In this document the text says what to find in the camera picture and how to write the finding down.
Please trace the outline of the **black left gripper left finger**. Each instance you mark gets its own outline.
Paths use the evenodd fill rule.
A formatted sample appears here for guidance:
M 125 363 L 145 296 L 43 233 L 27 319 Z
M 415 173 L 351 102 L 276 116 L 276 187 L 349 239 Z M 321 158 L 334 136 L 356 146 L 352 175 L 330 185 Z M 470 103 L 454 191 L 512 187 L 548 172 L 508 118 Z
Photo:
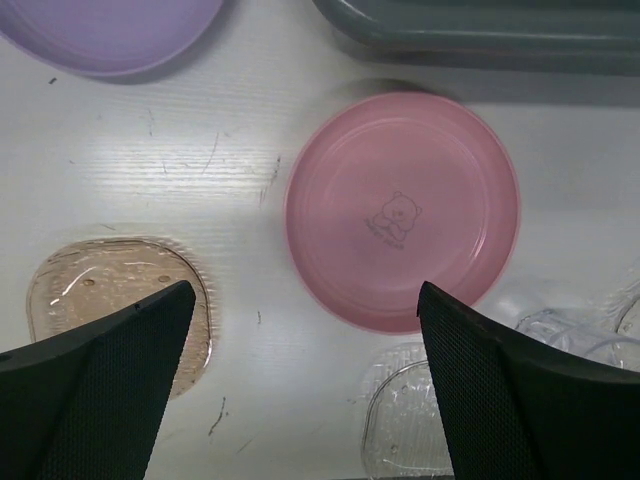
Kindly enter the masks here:
M 4 479 L 141 479 L 195 307 L 179 281 L 1 355 Z

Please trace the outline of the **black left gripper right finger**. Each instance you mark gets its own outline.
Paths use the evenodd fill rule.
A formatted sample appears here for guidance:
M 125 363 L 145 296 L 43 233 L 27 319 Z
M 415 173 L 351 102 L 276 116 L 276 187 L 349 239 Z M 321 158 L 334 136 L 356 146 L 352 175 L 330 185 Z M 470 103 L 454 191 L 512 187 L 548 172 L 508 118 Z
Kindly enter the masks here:
M 417 315 L 456 478 L 638 478 L 638 373 L 548 346 L 429 282 Z

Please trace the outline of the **clear glass square plate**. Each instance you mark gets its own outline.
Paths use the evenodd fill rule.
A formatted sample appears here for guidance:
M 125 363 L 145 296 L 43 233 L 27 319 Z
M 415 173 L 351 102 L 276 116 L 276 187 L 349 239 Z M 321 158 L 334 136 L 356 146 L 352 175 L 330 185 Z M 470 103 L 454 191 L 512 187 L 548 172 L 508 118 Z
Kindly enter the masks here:
M 363 378 L 361 460 L 369 479 L 454 476 L 424 345 L 374 358 Z

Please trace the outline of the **amber glass square plate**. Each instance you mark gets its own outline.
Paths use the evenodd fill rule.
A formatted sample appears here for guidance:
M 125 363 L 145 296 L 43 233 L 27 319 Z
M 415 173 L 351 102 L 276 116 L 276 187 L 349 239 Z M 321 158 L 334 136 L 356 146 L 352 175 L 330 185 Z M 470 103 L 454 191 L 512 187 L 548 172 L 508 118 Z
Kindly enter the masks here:
M 177 249 L 145 238 L 110 238 L 67 245 L 38 268 L 26 312 L 31 338 L 41 341 L 113 314 L 179 282 L 191 284 L 193 318 L 170 397 L 200 380 L 217 341 L 209 294 L 196 268 Z

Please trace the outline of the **clear glass cup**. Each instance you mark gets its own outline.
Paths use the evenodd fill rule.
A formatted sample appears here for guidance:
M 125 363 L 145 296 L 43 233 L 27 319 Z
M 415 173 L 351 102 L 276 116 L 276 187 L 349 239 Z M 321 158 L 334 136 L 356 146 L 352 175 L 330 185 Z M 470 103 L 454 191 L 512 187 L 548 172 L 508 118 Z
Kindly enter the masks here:
M 516 330 L 563 352 L 637 372 L 639 283 L 592 308 L 544 308 L 519 320 Z

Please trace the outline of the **pink plastic plate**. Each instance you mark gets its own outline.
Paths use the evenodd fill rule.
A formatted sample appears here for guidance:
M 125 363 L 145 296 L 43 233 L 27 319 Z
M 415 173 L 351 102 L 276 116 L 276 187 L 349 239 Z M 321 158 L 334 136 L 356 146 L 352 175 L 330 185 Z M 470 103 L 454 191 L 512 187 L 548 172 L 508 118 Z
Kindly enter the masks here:
M 514 250 L 521 199 L 494 131 L 463 105 L 421 91 L 362 100 L 301 149 L 284 200 L 292 262 L 341 320 L 416 333 L 432 282 L 467 305 L 495 285 Z

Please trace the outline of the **purple plastic plate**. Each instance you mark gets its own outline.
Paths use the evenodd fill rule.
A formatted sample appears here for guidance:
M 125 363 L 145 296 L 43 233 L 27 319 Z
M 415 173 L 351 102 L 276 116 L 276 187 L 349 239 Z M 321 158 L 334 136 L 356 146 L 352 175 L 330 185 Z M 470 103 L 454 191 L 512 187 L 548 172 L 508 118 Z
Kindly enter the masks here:
M 1 36 L 58 69 L 89 77 L 152 70 L 211 26 L 222 1 L 3 1 Z

